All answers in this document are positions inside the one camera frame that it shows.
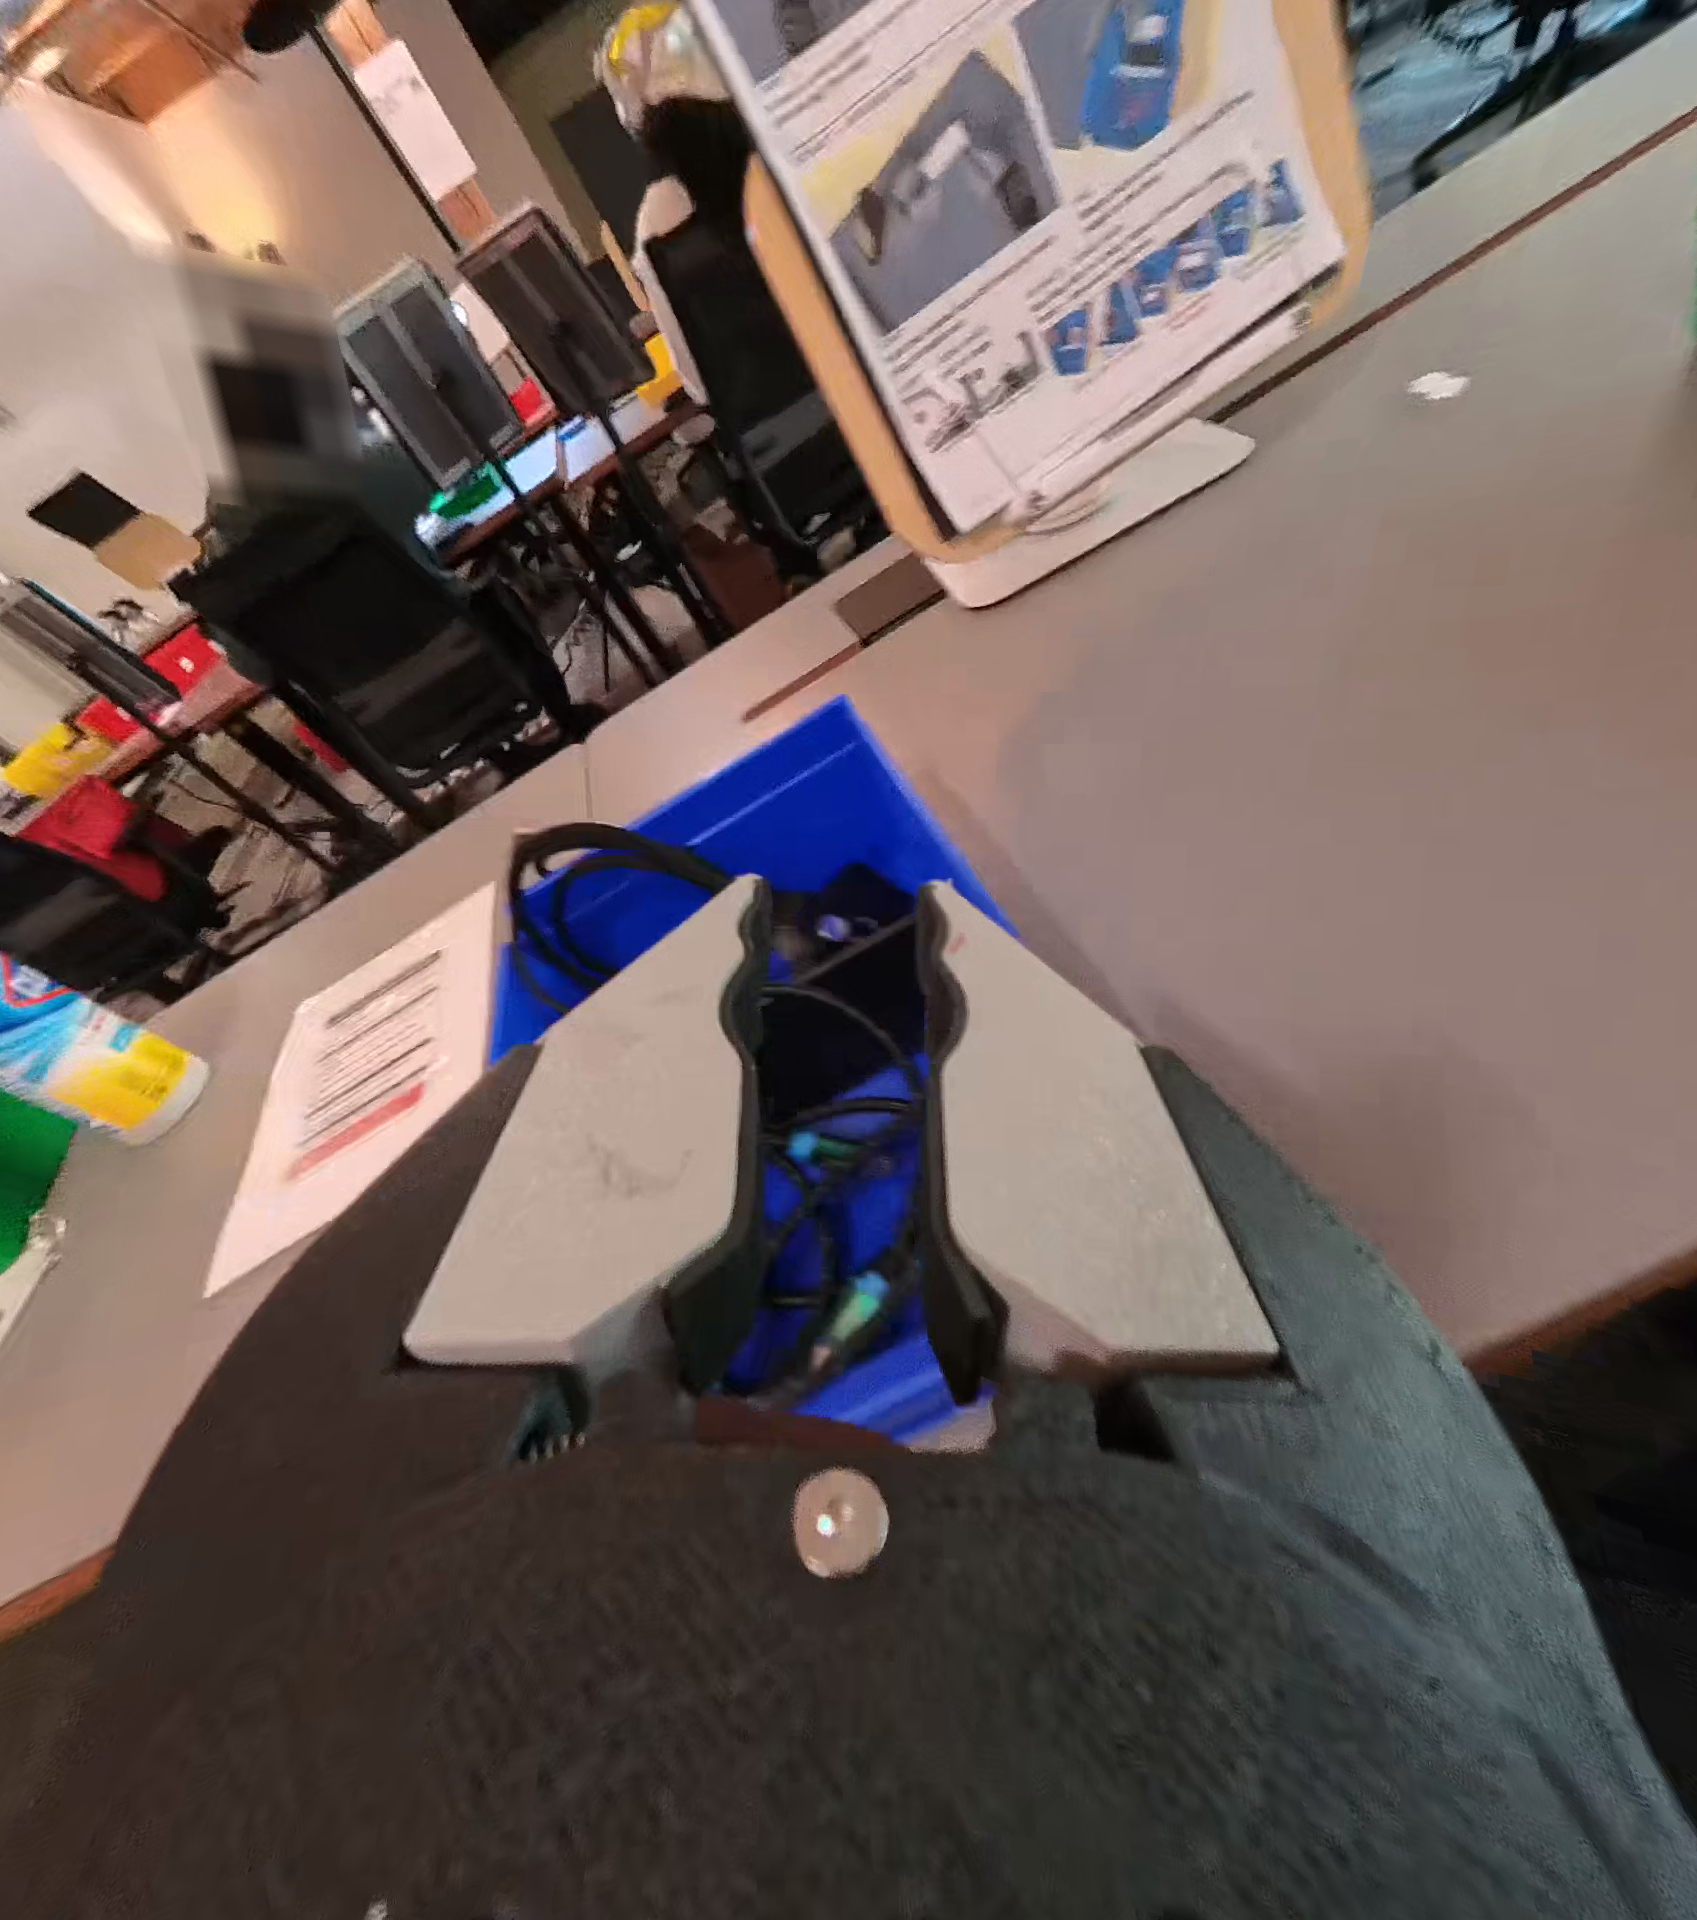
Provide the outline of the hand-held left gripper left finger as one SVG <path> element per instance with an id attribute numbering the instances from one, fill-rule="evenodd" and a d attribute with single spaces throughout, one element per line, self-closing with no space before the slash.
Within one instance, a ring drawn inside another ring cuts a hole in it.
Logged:
<path id="1" fill-rule="evenodd" d="M 770 887 L 711 904 L 563 1017 L 403 1326 L 431 1365 L 642 1365 L 707 1394 L 763 1294 Z"/>

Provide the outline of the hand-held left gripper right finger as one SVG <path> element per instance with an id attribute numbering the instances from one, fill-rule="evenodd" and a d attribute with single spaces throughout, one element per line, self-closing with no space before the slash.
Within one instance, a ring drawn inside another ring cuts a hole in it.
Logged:
<path id="1" fill-rule="evenodd" d="M 944 881 L 915 894 L 915 977 L 915 1264 L 953 1405 L 1279 1365 L 1156 1054 Z"/>

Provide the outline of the blue plastic bin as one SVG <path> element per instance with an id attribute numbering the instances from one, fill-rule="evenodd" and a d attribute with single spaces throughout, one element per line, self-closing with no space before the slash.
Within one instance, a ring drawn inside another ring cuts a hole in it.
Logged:
<path id="1" fill-rule="evenodd" d="M 611 845 L 516 854 L 506 935 L 494 963 L 491 1063 L 536 1045 L 591 986 L 690 921 L 711 887 L 690 868 L 763 875 L 770 963 L 763 1002 L 763 1137 L 847 1094 L 922 1098 L 923 994 L 915 983 L 915 894 L 944 881 L 1011 924 L 953 838 L 953 810 L 930 804 L 852 700 L 831 700 L 780 739 L 648 810 Z M 923 1334 L 914 1257 L 922 1137 L 887 1187 L 799 1191 L 763 1164 L 768 1276 L 751 1334 L 719 1381 L 729 1394 L 858 1425 L 900 1445 L 984 1434 L 985 1405 L 953 1405 Z M 885 1340 L 832 1381 L 768 1389 L 776 1355 L 817 1301 L 863 1269 L 900 1279 Z"/>

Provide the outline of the white printed paper sheet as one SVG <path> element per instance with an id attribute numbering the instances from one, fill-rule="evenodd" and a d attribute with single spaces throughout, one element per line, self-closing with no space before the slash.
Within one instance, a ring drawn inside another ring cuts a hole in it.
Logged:
<path id="1" fill-rule="evenodd" d="M 328 1226 L 491 1066 L 501 882 L 303 1000 L 268 1072 L 206 1296 Z"/>

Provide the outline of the disinfecting wipes canister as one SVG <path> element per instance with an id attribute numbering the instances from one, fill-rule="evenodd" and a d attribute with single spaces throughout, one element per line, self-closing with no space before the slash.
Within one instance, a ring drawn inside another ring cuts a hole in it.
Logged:
<path id="1" fill-rule="evenodd" d="M 173 1131 L 209 1066 L 0 955 L 0 1090 L 125 1145 Z"/>

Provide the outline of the black padded chair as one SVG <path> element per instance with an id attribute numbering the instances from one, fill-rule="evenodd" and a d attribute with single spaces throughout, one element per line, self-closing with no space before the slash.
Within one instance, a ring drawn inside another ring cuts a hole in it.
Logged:
<path id="1" fill-rule="evenodd" d="M 186 859 L 157 854 L 157 902 L 66 851 L 0 836 L 0 955 L 99 1002 L 173 1002 L 225 963 L 231 908 Z"/>

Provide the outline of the yellow storage bin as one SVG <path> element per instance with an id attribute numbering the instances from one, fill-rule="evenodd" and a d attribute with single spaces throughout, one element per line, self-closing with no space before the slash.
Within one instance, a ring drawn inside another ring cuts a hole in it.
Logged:
<path id="1" fill-rule="evenodd" d="M 0 779 L 26 799 L 56 799 L 70 785 L 96 776 L 111 754 L 116 739 L 76 723 L 54 723 L 0 767 Z"/>

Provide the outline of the grey screen on stand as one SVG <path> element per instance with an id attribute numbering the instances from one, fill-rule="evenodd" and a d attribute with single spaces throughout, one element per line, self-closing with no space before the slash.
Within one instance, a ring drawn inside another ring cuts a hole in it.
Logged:
<path id="1" fill-rule="evenodd" d="M 456 249 L 453 267 L 494 313 L 557 417 L 602 417 L 651 379 L 631 313 L 605 300 L 549 212 L 516 207 Z"/>
<path id="2" fill-rule="evenodd" d="M 523 445 L 523 422 L 436 273 L 414 255 L 333 308 L 340 351 L 436 493 Z"/>

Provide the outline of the black mesh office chair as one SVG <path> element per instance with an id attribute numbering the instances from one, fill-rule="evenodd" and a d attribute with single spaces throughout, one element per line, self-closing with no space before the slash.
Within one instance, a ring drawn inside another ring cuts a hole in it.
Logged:
<path id="1" fill-rule="evenodd" d="M 634 110 L 634 141 L 651 176 L 631 265 L 751 528 L 799 575 L 831 542 L 858 558 L 887 526 L 747 245 L 738 110 L 668 93 Z"/>

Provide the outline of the small whiteboard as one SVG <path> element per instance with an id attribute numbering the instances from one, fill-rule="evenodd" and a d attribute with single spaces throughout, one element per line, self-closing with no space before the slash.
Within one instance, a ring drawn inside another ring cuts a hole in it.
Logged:
<path id="1" fill-rule="evenodd" d="M 407 55 L 403 38 L 391 38 L 371 57 L 365 57 L 356 67 L 356 87 L 431 203 L 440 203 L 474 183 L 479 165 L 418 57 Z"/>

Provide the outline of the black floor lamp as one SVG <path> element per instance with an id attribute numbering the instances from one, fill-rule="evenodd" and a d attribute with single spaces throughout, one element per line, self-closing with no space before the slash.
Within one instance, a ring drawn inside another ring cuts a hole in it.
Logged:
<path id="1" fill-rule="evenodd" d="M 365 126 L 371 134 L 371 141 L 380 144 L 397 176 L 403 183 L 407 199 L 419 207 L 419 215 L 431 217 L 431 226 L 440 235 L 446 253 L 453 255 L 456 253 L 453 226 L 446 223 L 440 207 L 423 195 L 423 183 L 418 176 L 401 144 L 380 122 L 375 107 L 367 104 L 365 87 L 356 82 L 356 67 L 344 57 L 340 40 L 325 28 L 328 13 L 333 4 L 315 4 L 315 0 L 254 0 L 244 13 L 240 38 L 260 57 L 276 57 L 303 40 L 317 49 L 325 69 L 340 78 L 344 93 L 352 99 L 356 117 L 365 121 Z"/>

